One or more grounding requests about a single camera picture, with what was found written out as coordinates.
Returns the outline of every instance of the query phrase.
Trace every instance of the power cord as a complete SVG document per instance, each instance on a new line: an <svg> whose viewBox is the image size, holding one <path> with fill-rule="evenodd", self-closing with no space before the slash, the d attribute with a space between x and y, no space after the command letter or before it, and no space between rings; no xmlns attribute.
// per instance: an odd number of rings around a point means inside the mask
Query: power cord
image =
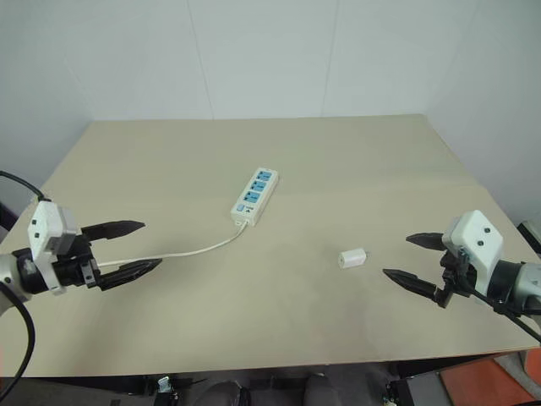
<svg viewBox="0 0 541 406"><path fill-rule="evenodd" d="M17 382L19 382L20 377L25 373L26 366L28 366L28 363L30 362L30 357L32 356L32 352L34 351L34 345L36 344L36 330L34 328L32 316L26 309L23 302L19 300L19 298L11 291L11 289L3 283L0 283L0 291L2 291L3 295L8 298L8 300L12 303L13 306L17 308L20 315L23 317L23 320L25 321L26 330L28 332L28 345L26 346L25 357L23 358L23 362L21 362L19 369L15 373L13 380L0 393L0 402L2 402L9 395Z"/></svg>
<svg viewBox="0 0 541 406"><path fill-rule="evenodd" d="M142 258L130 258L130 259L127 259L127 260L102 262L101 264L98 264L98 267L103 268L103 267L106 267L106 266L122 265L122 264L127 264L129 262L142 261L142 260L160 260L160 259L163 259L163 258L178 258L180 256L191 256L191 255L202 254L204 252L214 250L216 248L220 248L225 244L231 243L234 239L236 239L240 234L243 233L243 231L244 231L244 229L246 228L247 225L248 225L248 223L245 222L238 229L237 233L235 235L233 235L231 238L226 239L225 241L222 241L222 242L220 242L218 244L211 245L210 247L202 248L201 250L190 251L190 252L177 252L175 254L161 254L161 255L144 256Z"/></svg>
<svg viewBox="0 0 541 406"><path fill-rule="evenodd" d="M5 178L8 178L8 179L11 179L13 180L14 182L17 182L18 184L22 184L23 186L25 186L26 188L30 189L32 192L34 192L37 196L37 199L39 201L49 201L49 199L47 199L45 197L45 195L43 194L43 192L41 190L39 190L38 188L36 188L33 184L31 184L30 182L27 182L26 180L22 179L22 178L19 178L17 175L13 175L12 173L9 173L9 172L6 172L6 171L0 171L0 177L5 177Z"/></svg>

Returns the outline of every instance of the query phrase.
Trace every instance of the table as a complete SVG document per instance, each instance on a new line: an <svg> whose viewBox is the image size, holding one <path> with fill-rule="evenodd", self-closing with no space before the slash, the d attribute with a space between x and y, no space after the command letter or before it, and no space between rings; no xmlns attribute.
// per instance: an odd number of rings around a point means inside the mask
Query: table
<svg viewBox="0 0 541 406"><path fill-rule="evenodd" d="M506 318L455 296L446 310L384 276L441 285L440 253L405 241L480 209L505 257L537 261L489 193L422 115L94 122L44 190L83 227L139 220L97 241L98 261L196 250L236 231L229 210L259 167L280 175L255 228L233 243L165 260L101 292L35 296L26 376L104 376L419 359L535 345ZM28 245L28 209L2 252ZM338 267L364 247L365 265ZM2 320L4 375L22 359L19 314Z"/></svg>

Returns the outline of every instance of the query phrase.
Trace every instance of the power outlet socket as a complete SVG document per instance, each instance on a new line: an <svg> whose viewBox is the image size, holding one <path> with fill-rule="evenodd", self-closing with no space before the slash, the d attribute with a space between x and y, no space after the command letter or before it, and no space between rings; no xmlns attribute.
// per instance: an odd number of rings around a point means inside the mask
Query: power outlet socket
<svg viewBox="0 0 541 406"><path fill-rule="evenodd" d="M250 226L254 226L257 223L278 179L277 171L265 167L257 168L231 209L231 218L235 224L247 222Z"/></svg>

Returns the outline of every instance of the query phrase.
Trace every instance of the robotic arm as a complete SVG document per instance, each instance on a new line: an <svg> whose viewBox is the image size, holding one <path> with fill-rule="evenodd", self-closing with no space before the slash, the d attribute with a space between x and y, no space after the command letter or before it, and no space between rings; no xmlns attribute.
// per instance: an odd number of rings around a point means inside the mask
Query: robotic arm
<svg viewBox="0 0 541 406"><path fill-rule="evenodd" d="M503 261L503 238L479 210L453 220L445 233L418 233L406 238L429 250L445 251L444 287L397 269L383 272L393 282L445 308L453 294L482 300L541 342L541 336L519 317L531 317L541 326L541 265Z"/></svg>
<svg viewBox="0 0 541 406"><path fill-rule="evenodd" d="M63 294L70 285L101 290L115 288L142 277L161 260L142 260L102 275L92 254L91 241L115 239L144 227L142 222L106 222L81 228L71 211L51 201L38 203L28 227L30 247L0 255L0 283L21 301L32 294ZM0 295L0 315L13 306Z"/></svg>

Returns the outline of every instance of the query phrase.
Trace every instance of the orange object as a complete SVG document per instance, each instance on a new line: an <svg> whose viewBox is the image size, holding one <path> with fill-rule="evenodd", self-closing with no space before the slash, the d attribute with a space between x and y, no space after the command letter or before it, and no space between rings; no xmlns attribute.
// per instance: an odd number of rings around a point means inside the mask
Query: orange object
<svg viewBox="0 0 541 406"><path fill-rule="evenodd" d="M529 349L524 359L524 371L541 385L541 348Z"/></svg>
<svg viewBox="0 0 541 406"><path fill-rule="evenodd" d="M492 359L443 370L440 376L455 406L510 406L535 400Z"/></svg>

